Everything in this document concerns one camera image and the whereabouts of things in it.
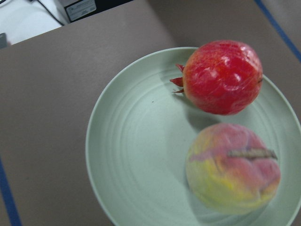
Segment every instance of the white label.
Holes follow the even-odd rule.
[[[66,8],[66,11],[71,21],[76,20],[95,10],[96,5],[94,0],[83,0]]]

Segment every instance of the blue tape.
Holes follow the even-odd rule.
[[[298,58],[298,60],[301,63],[301,53],[297,49],[297,47],[293,44],[293,42],[289,39],[289,37],[286,35],[286,33],[282,30],[280,25],[277,23],[277,21],[274,19],[272,14],[268,11],[268,9],[265,7],[263,2],[261,0],[254,0],[258,7],[262,10],[262,12],[265,14],[269,22],[273,25],[275,30],[278,32],[282,40],[287,44],[287,46],[291,49],[291,51],[294,53],[294,55]]]
[[[18,211],[14,202],[13,195],[10,191],[8,180],[0,158],[0,190],[4,200],[4,204],[8,213],[9,221],[12,226],[21,226]]]

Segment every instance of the wire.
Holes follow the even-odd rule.
[[[47,12],[51,15],[51,17],[52,18],[54,18],[55,19],[55,21],[57,21],[61,26],[64,26],[64,24],[61,22],[61,21],[59,21],[47,8],[46,8],[46,6],[44,6],[44,4],[42,3],[42,2],[40,2],[40,0],[37,0],[37,2],[39,3],[39,4],[41,4],[41,6],[42,7],[44,7],[46,10],[47,10]]]

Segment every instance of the gray tabletop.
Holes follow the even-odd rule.
[[[108,82],[157,50],[248,43],[300,119],[300,7],[297,0],[134,0],[1,49],[0,157],[20,221],[10,223],[2,195],[0,225],[111,225],[87,175],[87,124]],[[301,214],[293,225],[300,224]]]

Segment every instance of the light green plate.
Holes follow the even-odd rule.
[[[301,130],[291,106],[266,77],[260,95],[233,116],[195,108],[169,79],[195,48],[152,53],[104,89],[87,129],[93,190],[116,226],[288,226],[301,204]],[[239,123],[274,150],[282,173],[276,197],[243,216],[206,209],[186,183],[185,155],[196,135],[218,122]]]

